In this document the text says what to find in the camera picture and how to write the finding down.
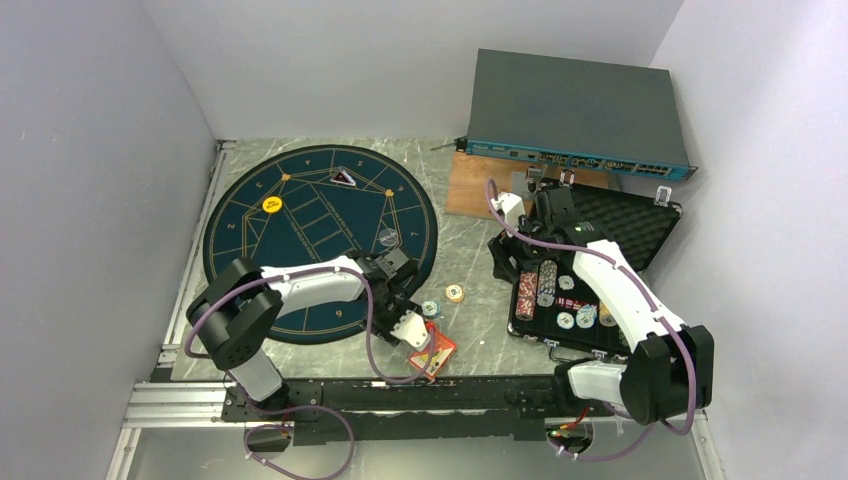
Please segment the light blue 10 chip stack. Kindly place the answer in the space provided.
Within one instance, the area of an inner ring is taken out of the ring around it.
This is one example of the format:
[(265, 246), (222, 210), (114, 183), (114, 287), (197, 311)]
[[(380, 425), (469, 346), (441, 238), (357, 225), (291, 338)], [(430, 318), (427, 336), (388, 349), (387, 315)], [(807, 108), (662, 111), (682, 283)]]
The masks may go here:
[(428, 319), (435, 319), (441, 315), (440, 304), (433, 300), (424, 301), (421, 303), (422, 315)]

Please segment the yellow 50 chip stack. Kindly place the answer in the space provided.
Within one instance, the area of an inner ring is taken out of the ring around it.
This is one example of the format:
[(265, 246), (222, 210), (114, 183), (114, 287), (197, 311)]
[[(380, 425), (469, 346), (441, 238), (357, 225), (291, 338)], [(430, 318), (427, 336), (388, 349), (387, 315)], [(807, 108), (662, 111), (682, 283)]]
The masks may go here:
[(445, 296), (450, 302), (458, 303), (465, 298), (465, 291), (458, 284), (450, 284), (445, 288)]

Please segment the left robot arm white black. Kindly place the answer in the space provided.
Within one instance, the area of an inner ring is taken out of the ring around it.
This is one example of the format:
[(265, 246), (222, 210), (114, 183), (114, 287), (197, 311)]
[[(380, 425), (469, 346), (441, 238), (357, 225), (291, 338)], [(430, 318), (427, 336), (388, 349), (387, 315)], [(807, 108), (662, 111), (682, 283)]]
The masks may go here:
[(260, 267), (249, 258), (238, 258), (188, 307), (191, 330), (184, 352), (211, 360), (243, 389), (258, 417), (275, 419), (286, 409), (289, 387), (262, 345), (282, 316), (329, 303), (363, 301), (368, 337), (434, 353), (433, 330), (404, 288), (417, 271), (416, 261), (400, 248), (354, 251), (295, 267)]

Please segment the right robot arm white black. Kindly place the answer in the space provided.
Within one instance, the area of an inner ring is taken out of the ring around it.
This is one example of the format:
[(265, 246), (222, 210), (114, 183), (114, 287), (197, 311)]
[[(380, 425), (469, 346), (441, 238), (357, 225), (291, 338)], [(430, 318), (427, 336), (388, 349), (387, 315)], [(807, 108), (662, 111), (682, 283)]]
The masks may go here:
[(570, 274), (586, 284), (611, 312), (627, 342), (624, 364), (602, 360), (572, 361), (551, 388), (557, 411), (574, 415), (590, 400), (620, 405), (641, 425), (660, 422), (677, 435), (687, 434), (697, 409), (711, 401), (714, 339), (703, 326), (689, 327), (665, 307), (626, 261), (617, 242), (601, 224), (550, 204), (569, 198), (569, 188), (543, 190), (546, 205), (535, 222), (520, 196), (498, 193), (495, 181), (484, 188), (489, 212), (502, 226), (493, 257), (500, 277), (520, 276), (518, 252), (536, 262), (563, 260)]

